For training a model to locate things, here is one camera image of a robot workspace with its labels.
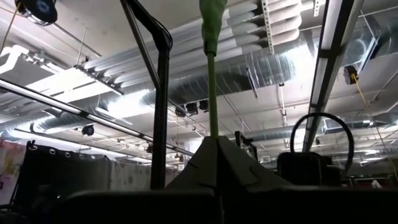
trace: black frame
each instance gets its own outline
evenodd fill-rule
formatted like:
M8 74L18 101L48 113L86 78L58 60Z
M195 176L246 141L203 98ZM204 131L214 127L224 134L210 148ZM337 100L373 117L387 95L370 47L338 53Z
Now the black frame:
M162 189L165 187L169 59L173 40L164 26L153 18L137 0L121 0L121 5L156 89L154 150L152 153L150 188ZM136 18L152 34L159 51L157 72L149 57Z

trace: light fixture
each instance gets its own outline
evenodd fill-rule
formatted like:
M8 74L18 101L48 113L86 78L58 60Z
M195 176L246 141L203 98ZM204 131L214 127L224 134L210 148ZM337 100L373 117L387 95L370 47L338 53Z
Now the light fixture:
M177 115L180 118L184 118L187 116L184 111L182 111L178 108L175 108L175 115Z
M58 19L57 0L15 0L19 13L39 26L48 26Z
M196 102L194 103L187 103L187 105L185 105L185 108L187 109L187 112L191 115L196 115L198 114L198 105Z
M199 109L203 110L203 112L209 112L209 101L201 100L199 101Z

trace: ceiling beam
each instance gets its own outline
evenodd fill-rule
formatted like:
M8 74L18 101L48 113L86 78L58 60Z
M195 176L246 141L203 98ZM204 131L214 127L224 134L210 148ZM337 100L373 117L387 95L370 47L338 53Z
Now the ceiling beam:
M326 1L309 113L324 112L363 0ZM311 149L321 117L307 120L303 151Z

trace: metal bracket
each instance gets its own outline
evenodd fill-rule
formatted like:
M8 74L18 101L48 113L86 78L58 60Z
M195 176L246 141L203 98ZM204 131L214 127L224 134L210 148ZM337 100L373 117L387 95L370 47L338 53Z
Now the metal bracket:
M268 48L271 55L275 54L274 42L272 41L271 23L269 20L268 0L261 0L262 13L264 14L264 22L266 25Z
M320 7L319 0L313 0L313 16L314 17L319 16L319 7Z
M81 65L75 65L75 69L83 72L85 75L94 79L96 82L99 82L99 83L103 84L104 86L108 87L109 89L111 89L114 93L118 94L119 96L124 95L124 93L121 90L119 90L118 88L116 88L115 85L107 83L106 81L102 80L100 77L97 77L96 75L94 75L90 72L87 72Z

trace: poster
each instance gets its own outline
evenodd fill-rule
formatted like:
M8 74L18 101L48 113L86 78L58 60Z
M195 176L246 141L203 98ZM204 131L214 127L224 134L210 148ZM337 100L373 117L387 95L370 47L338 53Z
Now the poster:
M0 205L11 200L25 152L26 146L0 139Z

